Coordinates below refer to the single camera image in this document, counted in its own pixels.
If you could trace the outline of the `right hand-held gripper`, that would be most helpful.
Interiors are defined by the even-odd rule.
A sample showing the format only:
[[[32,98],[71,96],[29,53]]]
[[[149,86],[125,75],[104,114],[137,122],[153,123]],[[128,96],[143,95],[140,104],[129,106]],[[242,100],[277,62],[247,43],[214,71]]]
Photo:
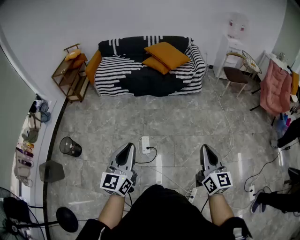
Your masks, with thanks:
[[[231,187],[233,181],[230,172],[221,166],[221,156],[217,151],[204,144],[200,149],[202,170],[195,175],[196,186],[204,186],[208,195],[222,194]]]

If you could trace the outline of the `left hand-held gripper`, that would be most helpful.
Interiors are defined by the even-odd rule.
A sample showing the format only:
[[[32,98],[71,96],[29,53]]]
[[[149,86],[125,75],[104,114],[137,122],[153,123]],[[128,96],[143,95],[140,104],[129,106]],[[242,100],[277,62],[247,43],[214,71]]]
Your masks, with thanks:
[[[110,158],[110,165],[102,173],[100,188],[111,195],[125,196],[134,191],[138,174],[132,170],[136,147],[129,142],[119,147]]]

